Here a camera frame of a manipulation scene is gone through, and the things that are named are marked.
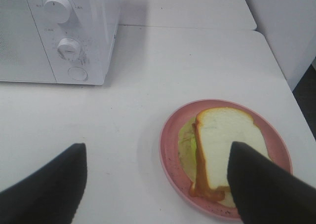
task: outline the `white microwave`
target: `white microwave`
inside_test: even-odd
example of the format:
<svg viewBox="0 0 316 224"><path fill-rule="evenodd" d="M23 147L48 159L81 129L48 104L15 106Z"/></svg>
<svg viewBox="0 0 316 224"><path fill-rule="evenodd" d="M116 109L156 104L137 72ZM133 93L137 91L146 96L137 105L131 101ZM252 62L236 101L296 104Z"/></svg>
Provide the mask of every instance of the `white microwave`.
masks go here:
<svg viewBox="0 0 316 224"><path fill-rule="evenodd" d="M101 85L119 0L0 0L0 81Z"/></svg>

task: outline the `bread slice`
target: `bread slice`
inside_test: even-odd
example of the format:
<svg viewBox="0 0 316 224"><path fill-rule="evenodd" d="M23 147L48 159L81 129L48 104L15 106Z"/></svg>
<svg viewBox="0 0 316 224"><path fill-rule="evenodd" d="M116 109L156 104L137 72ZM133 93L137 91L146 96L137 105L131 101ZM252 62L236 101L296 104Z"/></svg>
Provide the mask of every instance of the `bread slice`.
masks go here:
<svg viewBox="0 0 316 224"><path fill-rule="evenodd" d="M197 176L192 189L199 196L230 191L227 167L233 141L247 143L269 158L264 138L253 118L234 108L201 111L196 118L196 140Z"/></svg>

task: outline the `microwave knob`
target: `microwave knob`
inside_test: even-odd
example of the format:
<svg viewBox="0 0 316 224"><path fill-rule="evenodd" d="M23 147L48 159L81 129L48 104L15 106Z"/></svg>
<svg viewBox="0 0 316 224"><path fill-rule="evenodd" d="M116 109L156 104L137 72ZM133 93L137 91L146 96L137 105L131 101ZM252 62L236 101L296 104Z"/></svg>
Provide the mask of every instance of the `microwave knob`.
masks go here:
<svg viewBox="0 0 316 224"><path fill-rule="evenodd" d="M46 0L44 11L51 21L65 23L68 21L73 7L68 0Z"/></svg>
<svg viewBox="0 0 316 224"><path fill-rule="evenodd" d="M59 56L64 60L76 60L83 53L80 43L71 38L63 38L57 46Z"/></svg>

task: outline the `white countertop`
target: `white countertop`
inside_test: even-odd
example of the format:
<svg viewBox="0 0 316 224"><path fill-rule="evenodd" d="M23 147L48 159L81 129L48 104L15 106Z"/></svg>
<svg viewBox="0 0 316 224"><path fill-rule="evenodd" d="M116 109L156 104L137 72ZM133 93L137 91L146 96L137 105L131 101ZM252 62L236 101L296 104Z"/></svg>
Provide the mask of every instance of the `white countertop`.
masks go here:
<svg viewBox="0 0 316 224"><path fill-rule="evenodd" d="M267 119L294 174L316 187L316 142L262 35L136 26L119 27L103 86L0 83L0 187L85 142L88 181L74 223L226 223L188 205L159 161L169 115L208 98Z"/></svg>
<svg viewBox="0 0 316 224"><path fill-rule="evenodd" d="M120 24L244 30L257 27L245 0L121 0Z"/></svg>

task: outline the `pink plate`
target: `pink plate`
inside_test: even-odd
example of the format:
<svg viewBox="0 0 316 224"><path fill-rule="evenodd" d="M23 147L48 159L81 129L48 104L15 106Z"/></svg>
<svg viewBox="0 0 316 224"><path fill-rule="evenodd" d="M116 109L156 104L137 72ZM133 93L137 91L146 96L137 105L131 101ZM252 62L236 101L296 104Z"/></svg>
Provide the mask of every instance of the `pink plate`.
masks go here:
<svg viewBox="0 0 316 224"><path fill-rule="evenodd" d="M198 209L225 220L240 220L236 208L227 208L219 203L189 196L190 179L183 171L178 156L178 133L182 126L200 111L213 107L231 107L250 114L265 139L270 158L292 174L290 155L277 131L256 112L233 102L223 100L201 100L191 102L174 112L164 125L160 136L160 160L171 185L185 200Z"/></svg>

